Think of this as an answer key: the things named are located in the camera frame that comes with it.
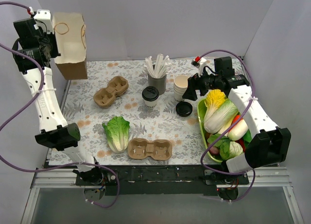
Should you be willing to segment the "white paper coffee cup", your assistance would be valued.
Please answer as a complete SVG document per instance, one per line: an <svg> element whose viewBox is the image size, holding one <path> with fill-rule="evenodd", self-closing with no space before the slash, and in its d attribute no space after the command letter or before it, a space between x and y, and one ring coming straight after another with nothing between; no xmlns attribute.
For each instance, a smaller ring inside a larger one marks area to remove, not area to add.
<svg viewBox="0 0 311 224"><path fill-rule="evenodd" d="M144 103L148 108L154 108L157 105L157 100L154 101L144 100Z"/></svg>

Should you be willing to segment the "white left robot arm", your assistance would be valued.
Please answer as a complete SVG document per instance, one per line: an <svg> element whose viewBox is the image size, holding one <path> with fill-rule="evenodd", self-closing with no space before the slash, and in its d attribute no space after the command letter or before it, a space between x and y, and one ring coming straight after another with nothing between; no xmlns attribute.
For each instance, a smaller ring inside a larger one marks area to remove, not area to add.
<svg viewBox="0 0 311 224"><path fill-rule="evenodd" d="M50 60L60 55L55 34L48 20L34 17L13 23L19 36L12 49L18 52L14 60L32 96L39 118L40 134L36 142L66 154L77 163L75 174L93 185L103 181L103 172L96 159L78 144L81 139L76 123L67 123L59 107L52 82Z"/></svg>

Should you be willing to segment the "black coffee cup lid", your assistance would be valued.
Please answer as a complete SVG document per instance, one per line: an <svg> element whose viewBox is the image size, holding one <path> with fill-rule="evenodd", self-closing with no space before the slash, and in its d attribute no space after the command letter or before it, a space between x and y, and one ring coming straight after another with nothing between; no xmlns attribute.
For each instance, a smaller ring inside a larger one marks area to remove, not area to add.
<svg viewBox="0 0 311 224"><path fill-rule="evenodd" d="M159 97L159 91L154 86L148 86L142 91L142 97L145 101L155 101Z"/></svg>

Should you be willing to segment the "brown paper bag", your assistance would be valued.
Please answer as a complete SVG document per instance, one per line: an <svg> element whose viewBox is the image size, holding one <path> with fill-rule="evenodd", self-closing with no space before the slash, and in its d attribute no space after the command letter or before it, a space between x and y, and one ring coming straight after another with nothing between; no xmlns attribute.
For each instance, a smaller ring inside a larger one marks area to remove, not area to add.
<svg viewBox="0 0 311 224"><path fill-rule="evenodd" d="M87 79L86 25L82 14L55 12L53 29L60 55L54 62L66 80Z"/></svg>

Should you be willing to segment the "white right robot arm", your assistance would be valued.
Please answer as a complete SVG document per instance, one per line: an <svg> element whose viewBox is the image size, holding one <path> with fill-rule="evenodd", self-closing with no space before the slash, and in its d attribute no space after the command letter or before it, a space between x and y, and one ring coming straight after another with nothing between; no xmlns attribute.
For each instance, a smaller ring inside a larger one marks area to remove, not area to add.
<svg viewBox="0 0 311 224"><path fill-rule="evenodd" d="M285 161L291 140L288 128L280 128L265 113L254 96L254 89L243 74L236 74L232 67L231 57L220 57L214 60L215 73L208 74L201 57L196 57L192 65L200 72L188 79L184 99L197 100L196 91L205 95L209 90L219 89L237 107L245 120L251 141L245 152L222 163L220 179L233 183L239 174L251 169L268 166Z"/></svg>

